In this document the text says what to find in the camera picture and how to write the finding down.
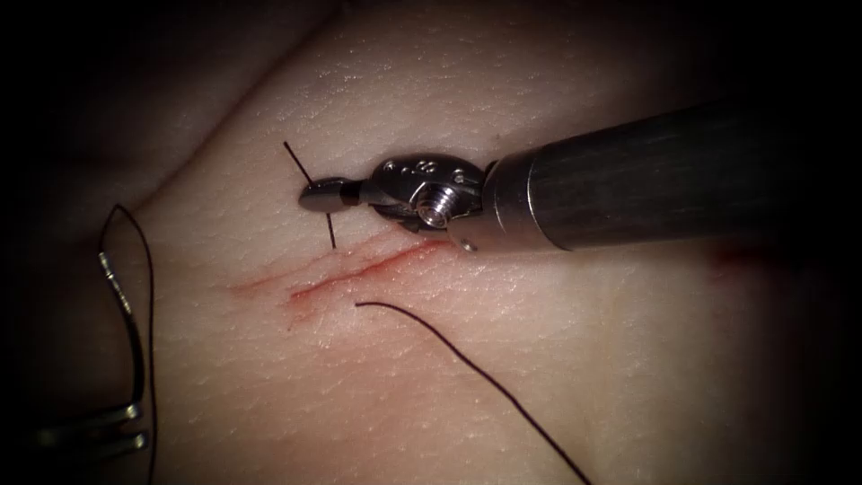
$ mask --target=blood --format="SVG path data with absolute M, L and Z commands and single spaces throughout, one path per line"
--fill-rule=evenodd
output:
M 775 246 L 737 244 L 720 248 L 712 256 L 711 263 L 709 281 L 727 284 L 751 277 L 767 277 L 783 266 L 783 258 Z
M 276 301 L 273 305 L 286 312 L 289 324 L 293 327 L 311 320 L 314 315 L 325 313 L 326 305 L 321 302 L 322 298 L 339 298 L 344 294 L 355 293 L 353 287 L 358 284 L 362 288 L 377 291 L 379 295 L 380 283 L 400 284 L 398 280 L 416 275 L 416 271 L 408 270 L 410 263 L 422 261 L 451 247 L 445 241 L 425 241 L 381 256 L 375 240 L 386 237 L 392 237 L 392 234 L 377 234 L 349 251 L 328 251 L 288 271 L 230 285 L 227 289 L 234 297 L 243 299 L 259 301 L 262 297 L 274 298 Z M 264 268 L 261 272 L 267 273 L 268 269 Z M 324 279 L 315 281 L 321 273 Z
M 406 251 L 398 252 L 393 256 L 386 258 L 385 260 L 377 261 L 376 263 L 366 266 L 365 268 L 355 271 L 349 271 L 333 278 L 327 278 L 320 283 L 315 283 L 309 287 L 293 292 L 287 298 L 287 303 L 292 304 L 307 300 L 309 297 L 319 294 L 320 291 L 337 285 L 338 283 L 353 282 L 358 281 L 362 278 L 372 278 L 375 276 L 379 276 L 383 272 L 391 270 L 393 267 L 401 264 L 402 262 L 405 262 L 406 260 L 422 260 L 428 254 L 436 251 L 438 248 L 448 245 L 449 243 L 446 241 L 425 242 Z
M 373 247 L 374 244 L 378 240 L 385 239 L 387 237 L 391 237 L 393 232 L 394 232 L 394 230 L 393 231 L 386 231 L 386 232 L 380 233 L 380 234 L 376 234 L 376 235 L 368 238 L 367 240 L 359 243 L 358 247 L 360 247 L 360 248 Z M 278 281 L 288 279 L 290 277 L 302 274 L 306 270 L 321 264 L 323 261 L 338 260 L 339 266 L 344 265 L 344 263 L 355 252 L 356 251 L 354 251 L 354 250 L 345 251 L 345 252 L 327 251 L 327 252 L 324 252 L 323 254 L 321 254 L 320 256 L 317 256 L 315 258 L 311 258 L 310 260 L 307 260 L 305 263 L 303 263 L 302 265 L 300 265 L 296 268 L 290 269 L 288 271 L 282 271 L 279 273 L 272 272 L 271 268 L 269 267 L 271 265 L 269 265 L 267 267 L 262 268 L 261 272 L 262 273 L 272 273 L 272 274 L 269 274 L 269 275 L 264 276 L 262 278 L 254 279 L 252 281 L 248 281 L 245 283 L 240 283 L 237 285 L 228 285 L 227 289 L 230 290 L 231 293 L 233 293 L 235 296 L 253 297 L 259 292 L 259 290 L 265 288 L 266 286 L 273 284 L 273 283 L 277 283 Z

